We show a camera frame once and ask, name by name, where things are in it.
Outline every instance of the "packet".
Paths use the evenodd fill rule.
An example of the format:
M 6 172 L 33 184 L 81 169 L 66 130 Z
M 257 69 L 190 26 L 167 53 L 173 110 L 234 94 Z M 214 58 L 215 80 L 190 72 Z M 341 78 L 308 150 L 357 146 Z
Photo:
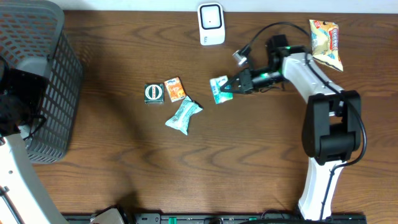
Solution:
M 312 57 L 319 63 L 342 72 L 343 64 L 338 56 L 338 25 L 310 19 L 310 26 Z
M 223 86 L 228 81 L 228 77 L 226 75 L 218 78 L 212 78 L 210 80 L 211 90 L 213 92 L 214 100 L 216 104 L 224 103 L 225 101 L 232 100 L 232 93 L 225 93 L 220 91 L 220 87 Z
M 179 77 L 172 78 L 164 82 L 167 92 L 169 93 L 170 100 L 176 102 L 184 99 L 187 95 L 182 88 L 182 84 Z
M 199 113 L 202 108 L 187 96 L 181 103 L 180 108 L 175 112 L 175 115 L 166 121 L 166 126 L 180 130 L 185 135 L 188 135 L 188 124 L 190 117 Z

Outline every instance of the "robotic arm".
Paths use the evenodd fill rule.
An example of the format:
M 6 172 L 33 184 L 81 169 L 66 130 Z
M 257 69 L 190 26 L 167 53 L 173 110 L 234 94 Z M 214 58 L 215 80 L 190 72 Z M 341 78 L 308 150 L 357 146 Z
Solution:
M 307 103 L 302 143 L 309 156 L 298 208 L 306 220 L 324 220 L 331 215 L 331 199 L 342 170 L 337 168 L 347 165 L 361 143 L 361 127 L 356 119 L 361 100 L 356 91 L 344 91 L 334 84 L 304 46 L 290 46 L 285 35 L 273 36 L 266 45 L 269 65 L 259 70 L 245 68 L 221 91 L 250 94 L 285 80 L 296 87 Z M 245 46 L 233 56 L 239 65 L 244 65 L 250 62 L 249 52 Z M 330 124 L 330 116 L 340 117 L 341 123 Z

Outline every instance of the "wood grain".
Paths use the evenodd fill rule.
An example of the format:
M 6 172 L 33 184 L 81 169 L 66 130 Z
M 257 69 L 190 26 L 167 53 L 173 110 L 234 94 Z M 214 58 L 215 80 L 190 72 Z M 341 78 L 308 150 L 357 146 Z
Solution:
M 87 64 L 86 80 L 66 158 L 36 165 L 61 212 L 91 213 L 121 202 L 165 213 L 257 213 L 293 210 L 307 173 L 301 145 L 305 103 L 287 91 L 235 96 L 215 105 L 209 79 L 239 71 L 232 53 L 263 26 L 308 19 L 336 22 L 344 72 L 321 66 L 346 90 L 362 96 L 369 146 L 346 168 L 334 212 L 363 212 L 369 223 L 398 220 L 398 17 L 377 14 L 225 13 L 226 42 L 203 47 L 194 12 L 67 11 L 65 28 Z M 267 62 L 264 42 L 296 30 L 269 29 L 256 42 L 256 65 Z M 189 135 L 164 123 L 180 103 L 144 104 L 144 84 L 179 76 L 202 105 Z

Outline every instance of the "green light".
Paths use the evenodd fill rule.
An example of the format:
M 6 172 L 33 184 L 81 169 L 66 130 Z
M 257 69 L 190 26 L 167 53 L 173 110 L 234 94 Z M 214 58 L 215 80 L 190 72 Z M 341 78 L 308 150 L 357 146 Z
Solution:
M 267 78 L 268 77 L 268 73 L 263 73 L 260 75 L 262 78 Z

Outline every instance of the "gray basket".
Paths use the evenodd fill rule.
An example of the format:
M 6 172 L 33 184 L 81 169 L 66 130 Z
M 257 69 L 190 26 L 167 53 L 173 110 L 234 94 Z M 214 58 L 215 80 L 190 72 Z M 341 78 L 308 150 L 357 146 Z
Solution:
M 50 80 L 40 112 L 47 122 L 25 141 L 29 159 L 36 163 L 65 156 L 83 81 L 83 67 L 63 33 L 64 19 L 52 2 L 0 2 L 0 55 L 10 67 Z M 19 128 L 22 137 L 29 134 L 30 127 Z

